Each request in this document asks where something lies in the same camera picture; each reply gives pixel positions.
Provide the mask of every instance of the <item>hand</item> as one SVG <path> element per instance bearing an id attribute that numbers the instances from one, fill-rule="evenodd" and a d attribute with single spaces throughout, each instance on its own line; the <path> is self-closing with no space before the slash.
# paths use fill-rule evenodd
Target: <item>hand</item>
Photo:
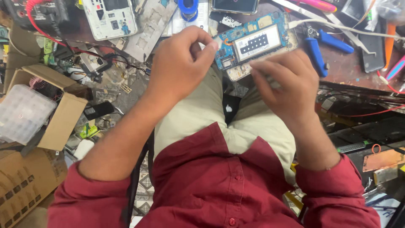
<path id="1" fill-rule="evenodd" d="M 203 50 L 199 42 L 205 45 Z M 217 50 L 218 43 L 197 26 L 164 40 L 153 58 L 145 94 L 174 106 L 201 83 Z"/>
<path id="2" fill-rule="evenodd" d="M 265 61 L 251 61 L 250 66 L 263 101 L 290 131 L 297 125 L 301 127 L 308 120 L 318 119 L 315 99 L 319 76 L 301 49 Z M 282 88 L 271 88 L 266 76 L 271 76 Z"/>

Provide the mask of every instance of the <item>smartphone battery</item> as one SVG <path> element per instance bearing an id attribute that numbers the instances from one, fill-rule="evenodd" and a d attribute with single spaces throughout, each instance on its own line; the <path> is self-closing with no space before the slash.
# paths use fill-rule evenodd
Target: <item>smartphone battery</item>
<path id="1" fill-rule="evenodd" d="M 277 24 L 257 31 L 233 42 L 238 62 L 281 46 Z"/>

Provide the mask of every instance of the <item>shirt button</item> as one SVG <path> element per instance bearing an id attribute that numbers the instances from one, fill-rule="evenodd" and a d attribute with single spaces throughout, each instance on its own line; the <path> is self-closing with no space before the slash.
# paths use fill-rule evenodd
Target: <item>shirt button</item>
<path id="1" fill-rule="evenodd" d="M 230 219 L 230 220 L 229 220 L 229 225 L 235 226 L 235 224 L 236 224 L 235 219 Z"/>

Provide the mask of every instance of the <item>phone screen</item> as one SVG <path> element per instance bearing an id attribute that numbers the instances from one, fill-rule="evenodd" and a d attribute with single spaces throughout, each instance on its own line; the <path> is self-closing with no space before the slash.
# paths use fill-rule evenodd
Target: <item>phone screen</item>
<path id="1" fill-rule="evenodd" d="M 242 11 L 252 13 L 256 9 L 257 0 L 212 0 L 214 9 L 226 11 Z"/>

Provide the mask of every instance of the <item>red shirt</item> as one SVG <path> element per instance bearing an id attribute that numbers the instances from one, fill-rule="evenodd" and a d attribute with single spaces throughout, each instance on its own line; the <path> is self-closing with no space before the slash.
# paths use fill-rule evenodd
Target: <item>red shirt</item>
<path id="1" fill-rule="evenodd" d="M 129 178 L 87 180 L 77 164 L 55 192 L 48 227 L 125 227 L 121 212 Z M 153 204 L 137 227 L 380 227 L 376 211 L 365 206 L 360 175 L 348 157 L 342 155 L 330 170 L 296 170 L 307 194 L 303 221 L 282 202 L 292 187 L 269 144 L 257 137 L 245 153 L 232 155 L 218 124 L 211 124 L 156 157 Z"/>

